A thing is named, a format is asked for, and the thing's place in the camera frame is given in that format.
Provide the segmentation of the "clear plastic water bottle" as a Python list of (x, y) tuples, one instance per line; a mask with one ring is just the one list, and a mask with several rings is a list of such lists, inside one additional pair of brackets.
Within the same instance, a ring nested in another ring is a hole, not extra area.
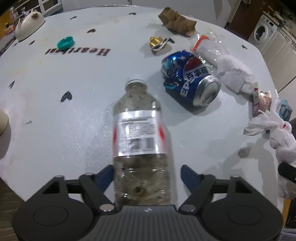
[(118, 205), (170, 205), (171, 180), (161, 105), (140, 75), (113, 107), (112, 161)]

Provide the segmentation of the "white tissue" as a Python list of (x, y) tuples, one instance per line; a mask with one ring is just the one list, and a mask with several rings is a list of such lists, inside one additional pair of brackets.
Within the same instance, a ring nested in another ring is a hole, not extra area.
[(235, 57), (222, 55), (217, 60), (217, 75), (233, 92), (253, 94), (254, 73)]

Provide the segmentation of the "white crumpled plastic bag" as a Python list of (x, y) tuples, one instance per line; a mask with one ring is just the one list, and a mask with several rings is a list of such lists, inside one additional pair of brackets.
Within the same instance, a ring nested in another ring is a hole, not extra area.
[[(244, 128), (243, 134), (255, 136), (269, 131), (269, 144), (275, 150), (278, 165), (286, 162), (295, 167), (295, 137), (292, 126), (280, 117), (281, 100), (274, 99), (270, 110), (259, 111)], [(295, 183), (278, 174), (278, 195), (284, 199), (295, 198)]]

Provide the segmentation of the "red snack box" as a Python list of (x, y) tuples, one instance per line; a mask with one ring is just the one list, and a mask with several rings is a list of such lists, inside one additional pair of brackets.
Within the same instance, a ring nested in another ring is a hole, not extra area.
[(270, 110), (272, 103), (271, 92), (263, 92), (258, 88), (258, 83), (255, 82), (253, 85), (253, 96), (252, 96), (252, 115), (256, 117), (260, 114), (259, 111), (265, 112)]

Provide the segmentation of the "white kitchen cabinets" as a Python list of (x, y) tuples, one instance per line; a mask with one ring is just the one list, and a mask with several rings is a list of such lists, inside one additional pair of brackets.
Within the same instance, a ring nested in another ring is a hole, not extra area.
[(280, 92), (295, 78), (295, 38), (285, 28), (278, 28), (262, 56)]

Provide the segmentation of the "crushed blue Pepsi can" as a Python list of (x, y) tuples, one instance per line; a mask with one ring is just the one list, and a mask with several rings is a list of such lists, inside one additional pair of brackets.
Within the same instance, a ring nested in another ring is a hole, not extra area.
[(221, 82), (211, 68), (185, 50), (165, 57), (161, 62), (165, 89), (195, 107), (208, 106), (221, 89)]

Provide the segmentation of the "white front-load washing machine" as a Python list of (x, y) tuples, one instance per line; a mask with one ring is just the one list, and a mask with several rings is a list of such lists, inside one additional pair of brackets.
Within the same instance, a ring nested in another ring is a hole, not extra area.
[(276, 33), (280, 23), (272, 17), (262, 14), (248, 38), (248, 42), (262, 49)]

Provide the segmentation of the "clear plastic bag white packet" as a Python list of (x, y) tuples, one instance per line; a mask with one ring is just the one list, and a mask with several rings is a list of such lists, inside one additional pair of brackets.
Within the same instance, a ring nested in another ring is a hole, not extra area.
[(192, 40), (191, 51), (215, 67), (218, 66), (218, 60), (222, 56), (229, 54), (222, 41), (213, 32), (197, 34)]

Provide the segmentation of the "teal bottle cap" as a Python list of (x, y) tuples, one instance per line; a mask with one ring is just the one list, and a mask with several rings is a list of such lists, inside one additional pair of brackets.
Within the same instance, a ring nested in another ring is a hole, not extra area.
[(57, 43), (57, 48), (60, 51), (67, 50), (74, 45), (74, 39), (72, 36), (64, 37)]

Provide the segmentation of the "crumpled brown cardboard piece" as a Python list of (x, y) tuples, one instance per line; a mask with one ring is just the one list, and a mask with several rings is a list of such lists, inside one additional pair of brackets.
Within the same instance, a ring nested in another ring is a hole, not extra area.
[(191, 37), (196, 31), (196, 21), (185, 18), (169, 7), (163, 9), (158, 17), (167, 29), (176, 34)]

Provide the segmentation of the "gold foil wrapper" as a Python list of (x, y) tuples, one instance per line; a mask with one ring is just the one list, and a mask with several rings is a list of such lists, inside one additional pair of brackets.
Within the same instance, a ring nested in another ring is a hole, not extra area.
[(158, 52), (161, 49), (163, 49), (163, 47), (165, 47), (165, 45), (167, 44), (167, 42), (170, 42), (171, 38), (165, 38), (162, 39), (161, 37), (150, 37), (149, 39), (149, 46), (151, 48), (151, 51), (153, 52)]

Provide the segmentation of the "white ceramic cat figurine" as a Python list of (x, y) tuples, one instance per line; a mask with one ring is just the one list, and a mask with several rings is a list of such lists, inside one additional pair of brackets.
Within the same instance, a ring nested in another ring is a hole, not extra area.
[(16, 39), (23, 41), (36, 32), (44, 22), (44, 16), (36, 9), (32, 9), (28, 15), (19, 19), (15, 30)]

